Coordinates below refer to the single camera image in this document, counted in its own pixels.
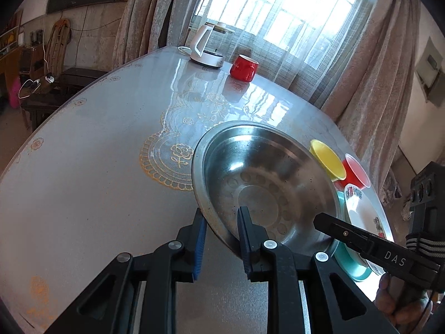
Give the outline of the person's right hand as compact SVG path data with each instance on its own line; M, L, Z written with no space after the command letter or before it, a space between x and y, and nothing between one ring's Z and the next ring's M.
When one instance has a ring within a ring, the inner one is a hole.
M431 302L428 303L428 298L423 297L417 302L412 302L396 311L396 300L388 292L390 281L391 276L389 274L381 276L374 301L376 307L383 312L393 325L406 325L415 328L416 323L419 322L418 329L420 330L428 320L432 308Z

